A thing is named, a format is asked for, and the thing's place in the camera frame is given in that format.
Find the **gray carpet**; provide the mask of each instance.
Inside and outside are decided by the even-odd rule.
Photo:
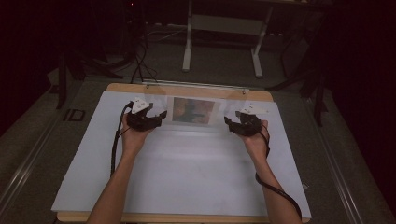
[[[145,62],[157,70],[159,80],[218,84],[263,89],[284,80],[279,52],[262,50],[263,79],[253,75],[248,49],[224,49],[194,46],[191,70],[181,72],[184,46],[170,43],[150,43]],[[119,71],[129,77],[134,65]],[[50,211],[57,189],[78,149],[79,142],[90,122],[90,117],[106,79],[90,73],[73,101],[67,108],[86,111],[82,122],[60,121],[43,146],[35,168],[30,173],[15,202],[10,206],[4,223],[52,223],[55,214]],[[118,80],[128,82],[129,78]],[[290,141],[301,179],[308,186],[305,194],[311,209],[310,223],[350,223],[348,213],[340,197],[340,189],[334,184],[327,148],[336,158],[361,214],[363,223],[396,223],[387,208],[374,180],[359,153],[359,149],[326,91],[328,112],[322,114],[323,128],[312,120],[312,104],[296,92],[298,86],[272,92],[279,106],[281,117]],[[44,94],[36,104],[0,139],[0,185],[4,191],[7,182],[23,161],[35,140],[43,132],[52,116],[57,116],[56,96]]]

